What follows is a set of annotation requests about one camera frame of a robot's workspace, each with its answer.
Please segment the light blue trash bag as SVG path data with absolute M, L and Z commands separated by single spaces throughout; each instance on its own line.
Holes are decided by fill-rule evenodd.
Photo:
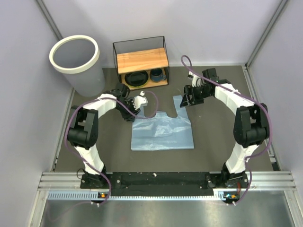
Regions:
M 177 117 L 168 117 L 158 111 L 151 119 L 137 118 L 132 124 L 132 151 L 158 151 L 193 149 L 194 140 L 191 121 L 186 108 L 180 107 L 182 96 L 174 96 Z

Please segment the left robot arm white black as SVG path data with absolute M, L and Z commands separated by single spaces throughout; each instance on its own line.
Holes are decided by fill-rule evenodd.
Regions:
M 67 141 L 79 153 L 85 166 L 80 184 L 82 189 L 108 187 L 106 167 L 96 146 L 98 120 L 108 111 L 117 109 L 125 121 L 133 122 L 140 107 L 148 104 L 148 100 L 143 91 L 135 97 L 129 97 L 129 93 L 126 85 L 118 83 L 115 89 L 102 93 L 92 102 L 71 108 L 73 118 L 67 127 Z

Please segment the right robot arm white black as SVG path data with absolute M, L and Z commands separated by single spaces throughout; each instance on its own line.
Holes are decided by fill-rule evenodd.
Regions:
M 207 97 L 215 97 L 235 115 L 233 136 L 235 145 L 223 164 L 219 178 L 206 175 L 209 188 L 239 186 L 246 179 L 246 164 L 253 152 L 269 137 L 269 123 L 265 104 L 257 105 L 238 95 L 230 81 L 219 79 L 214 68 L 203 71 L 200 77 L 189 72 L 191 85 L 184 86 L 180 107 L 202 104 Z

